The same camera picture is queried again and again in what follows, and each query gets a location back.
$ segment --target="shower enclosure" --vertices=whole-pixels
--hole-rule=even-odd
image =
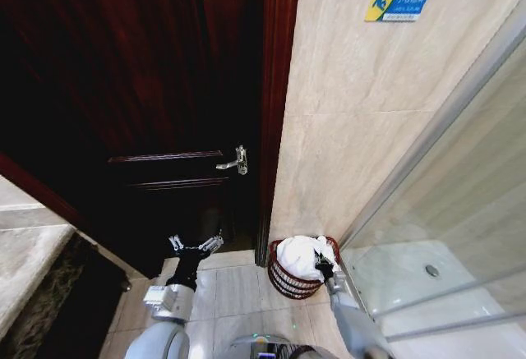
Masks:
[[[401,357],[526,357],[526,10],[521,2],[342,246]]]

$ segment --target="door frame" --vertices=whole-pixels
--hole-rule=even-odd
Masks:
[[[263,0],[259,227],[256,264],[265,266],[298,0]]]
[[[259,222],[255,261],[266,264],[270,217],[284,120],[298,0],[262,0]],[[75,207],[0,151],[0,173],[80,230],[90,223]]]

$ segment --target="glass shower door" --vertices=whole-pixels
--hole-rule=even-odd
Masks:
[[[462,333],[526,357],[526,42],[342,257],[390,341],[485,325]]]

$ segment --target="tiled floor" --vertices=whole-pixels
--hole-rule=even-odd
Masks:
[[[214,254],[198,271],[191,321],[191,359],[219,358],[240,335],[277,334],[294,343],[315,344],[338,358],[350,358],[329,305],[325,287],[305,301],[281,296],[271,285],[266,270],[253,264],[252,251]],[[174,270],[176,260],[167,260],[157,278],[162,283]],[[142,297],[154,280],[131,281],[122,295],[100,359],[123,358],[128,345],[152,322]]]

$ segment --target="shower drain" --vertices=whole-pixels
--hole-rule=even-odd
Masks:
[[[436,278],[439,275],[441,275],[438,269],[433,265],[426,265],[425,270],[426,270],[426,273],[431,275],[433,278]]]

